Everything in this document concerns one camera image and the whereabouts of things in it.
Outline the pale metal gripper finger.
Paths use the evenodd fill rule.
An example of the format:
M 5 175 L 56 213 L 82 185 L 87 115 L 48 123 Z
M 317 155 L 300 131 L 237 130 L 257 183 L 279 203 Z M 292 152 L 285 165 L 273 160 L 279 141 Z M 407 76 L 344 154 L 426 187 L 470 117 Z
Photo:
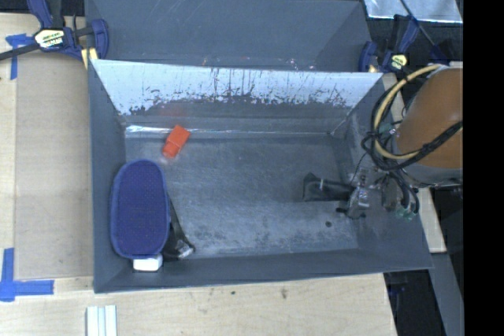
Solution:
M 357 168 L 350 177 L 350 185 L 354 188 L 370 188 L 373 181 L 372 168 Z
M 362 218 L 369 207 L 369 192 L 365 188 L 356 188 L 345 201 L 338 203 L 336 211 L 349 218 Z

